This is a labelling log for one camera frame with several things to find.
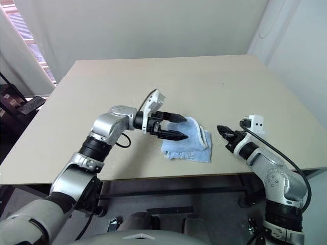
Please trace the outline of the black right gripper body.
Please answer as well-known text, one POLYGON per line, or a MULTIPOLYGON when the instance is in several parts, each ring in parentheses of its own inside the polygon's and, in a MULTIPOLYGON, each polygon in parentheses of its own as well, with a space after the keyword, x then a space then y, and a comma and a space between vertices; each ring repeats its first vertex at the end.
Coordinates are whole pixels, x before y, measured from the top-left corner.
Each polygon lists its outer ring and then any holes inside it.
POLYGON ((236 146, 245 138, 246 132, 244 131, 234 131, 234 138, 228 139, 228 143, 231 144, 231 153, 234 153, 236 146))

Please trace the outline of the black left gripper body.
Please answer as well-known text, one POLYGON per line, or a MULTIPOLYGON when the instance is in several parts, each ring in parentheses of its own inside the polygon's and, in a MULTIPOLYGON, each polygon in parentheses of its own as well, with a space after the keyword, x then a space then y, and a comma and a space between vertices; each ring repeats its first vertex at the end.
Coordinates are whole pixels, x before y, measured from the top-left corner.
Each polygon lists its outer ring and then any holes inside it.
POLYGON ((164 113, 157 111, 148 117, 148 133, 157 137, 161 136, 161 122, 164 119, 164 113))

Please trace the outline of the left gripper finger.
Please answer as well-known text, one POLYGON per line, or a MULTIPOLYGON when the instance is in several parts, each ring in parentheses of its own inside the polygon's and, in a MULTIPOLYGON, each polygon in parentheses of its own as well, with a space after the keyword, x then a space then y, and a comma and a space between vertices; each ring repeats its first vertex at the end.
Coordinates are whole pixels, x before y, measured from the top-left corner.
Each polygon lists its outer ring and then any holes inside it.
POLYGON ((163 130, 160 131, 159 138, 165 140, 171 140, 171 141, 180 141, 180 140, 187 139, 188 136, 179 131, 163 130))
POLYGON ((186 118, 180 114, 163 112, 163 120, 172 122, 172 123, 182 123, 186 121, 186 118))

